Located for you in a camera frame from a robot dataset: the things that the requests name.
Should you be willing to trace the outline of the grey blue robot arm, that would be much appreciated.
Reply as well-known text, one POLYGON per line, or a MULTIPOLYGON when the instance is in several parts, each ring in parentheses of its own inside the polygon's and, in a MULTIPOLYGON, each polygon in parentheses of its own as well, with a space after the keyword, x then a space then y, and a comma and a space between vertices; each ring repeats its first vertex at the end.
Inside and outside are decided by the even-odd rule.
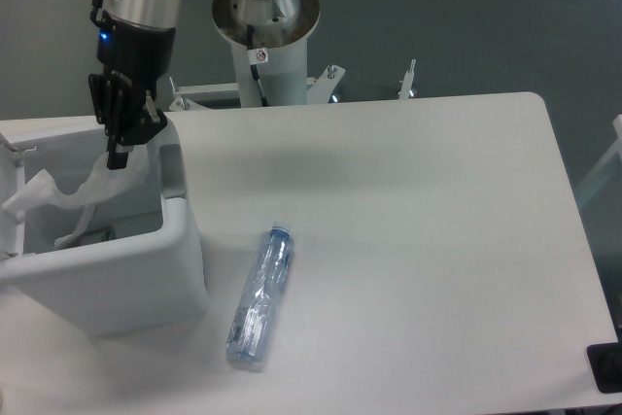
MULTIPOLYGON (((169 68, 182 0, 92 0, 102 71, 88 78, 94 114, 107 138, 107 167, 123 169, 130 150, 166 126, 156 84, 169 68)), ((216 29, 229 43, 244 107, 303 105, 308 40, 319 0, 213 0, 216 29)))

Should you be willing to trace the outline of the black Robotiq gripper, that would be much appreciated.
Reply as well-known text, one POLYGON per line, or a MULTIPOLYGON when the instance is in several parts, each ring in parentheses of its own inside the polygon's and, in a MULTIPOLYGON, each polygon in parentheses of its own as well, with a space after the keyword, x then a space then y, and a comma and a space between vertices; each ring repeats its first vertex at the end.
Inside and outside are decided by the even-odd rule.
POLYGON ((108 137, 107 168, 120 170, 132 147, 147 144, 168 124, 153 98, 157 81, 168 71, 176 29, 137 25, 109 14, 103 14, 98 25, 98 60, 147 90, 143 99, 133 100, 131 83, 124 76, 88 76, 93 111, 108 137))

